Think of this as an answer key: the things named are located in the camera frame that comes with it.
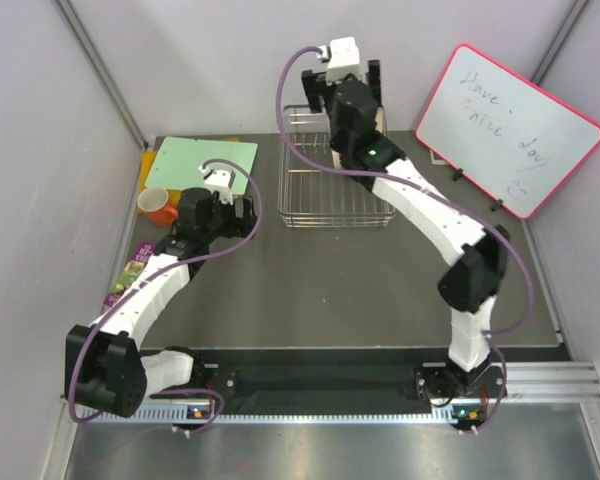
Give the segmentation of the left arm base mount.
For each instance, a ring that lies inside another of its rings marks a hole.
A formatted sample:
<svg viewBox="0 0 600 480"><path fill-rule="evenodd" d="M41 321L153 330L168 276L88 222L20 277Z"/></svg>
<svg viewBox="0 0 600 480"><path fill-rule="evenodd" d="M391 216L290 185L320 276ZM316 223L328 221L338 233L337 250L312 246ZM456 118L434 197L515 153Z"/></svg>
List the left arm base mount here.
<svg viewBox="0 0 600 480"><path fill-rule="evenodd" d="M182 388L211 389L229 400L235 396L237 385L238 369L236 367L200 364L193 368L191 379L182 385Z"/></svg>

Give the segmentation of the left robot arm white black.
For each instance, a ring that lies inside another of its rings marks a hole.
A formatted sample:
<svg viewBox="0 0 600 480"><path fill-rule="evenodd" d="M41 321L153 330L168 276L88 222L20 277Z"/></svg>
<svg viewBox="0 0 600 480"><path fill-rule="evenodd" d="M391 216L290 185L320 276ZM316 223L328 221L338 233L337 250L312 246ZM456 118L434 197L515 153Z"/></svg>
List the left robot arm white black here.
<svg viewBox="0 0 600 480"><path fill-rule="evenodd" d="M261 214L261 197L230 199L205 188L182 193L176 217L141 275L98 319L67 334L65 397L75 422L83 420L77 406L129 418L149 396L176 388L192 397L204 390L207 374L195 353L170 347L144 355L141 346L168 303L215 258L211 244L235 238L245 245Z"/></svg>

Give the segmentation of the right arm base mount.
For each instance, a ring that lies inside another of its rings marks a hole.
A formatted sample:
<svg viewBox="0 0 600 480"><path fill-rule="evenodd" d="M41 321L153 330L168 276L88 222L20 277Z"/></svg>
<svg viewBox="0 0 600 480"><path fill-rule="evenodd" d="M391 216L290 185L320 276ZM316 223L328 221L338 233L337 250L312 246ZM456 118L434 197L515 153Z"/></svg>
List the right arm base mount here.
<svg viewBox="0 0 600 480"><path fill-rule="evenodd" d="M413 373L418 397L431 401L496 399L504 381L498 364L478 373L467 373L451 364L422 365Z"/></svg>

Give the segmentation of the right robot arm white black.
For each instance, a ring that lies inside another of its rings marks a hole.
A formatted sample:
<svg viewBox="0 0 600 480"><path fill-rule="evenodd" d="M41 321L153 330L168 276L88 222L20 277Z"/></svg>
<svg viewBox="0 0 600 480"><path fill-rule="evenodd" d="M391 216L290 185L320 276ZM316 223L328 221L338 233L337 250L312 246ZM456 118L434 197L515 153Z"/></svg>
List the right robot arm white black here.
<svg viewBox="0 0 600 480"><path fill-rule="evenodd" d="M329 118L335 168L388 202L439 251L448 265L438 292L451 309L447 384L467 396L478 389L489 366L484 336L491 324L508 254L501 239L480 223L446 205L445 197L421 176L403 150L385 136L377 82L352 73L330 82L324 72L305 70L301 80L309 107Z"/></svg>

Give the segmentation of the beige bird plate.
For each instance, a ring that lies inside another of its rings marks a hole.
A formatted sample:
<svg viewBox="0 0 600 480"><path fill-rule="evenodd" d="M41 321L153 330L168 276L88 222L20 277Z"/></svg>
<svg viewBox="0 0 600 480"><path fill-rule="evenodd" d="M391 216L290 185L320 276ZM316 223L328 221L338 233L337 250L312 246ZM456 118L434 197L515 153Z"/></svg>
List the beige bird plate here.
<svg viewBox="0 0 600 480"><path fill-rule="evenodd" d="M385 112L382 107L377 109L375 115L375 135L380 136L385 134Z"/></svg>

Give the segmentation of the blue cream plate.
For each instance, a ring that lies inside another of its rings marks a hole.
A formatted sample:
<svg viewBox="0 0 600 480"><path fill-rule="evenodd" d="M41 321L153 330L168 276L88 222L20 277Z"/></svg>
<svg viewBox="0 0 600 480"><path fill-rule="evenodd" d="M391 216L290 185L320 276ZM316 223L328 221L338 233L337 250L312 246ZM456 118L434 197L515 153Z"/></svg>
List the blue cream plate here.
<svg viewBox="0 0 600 480"><path fill-rule="evenodd" d="M335 150L332 150L331 154L332 154L334 168L341 170L343 168L341 154Z"/></svg>

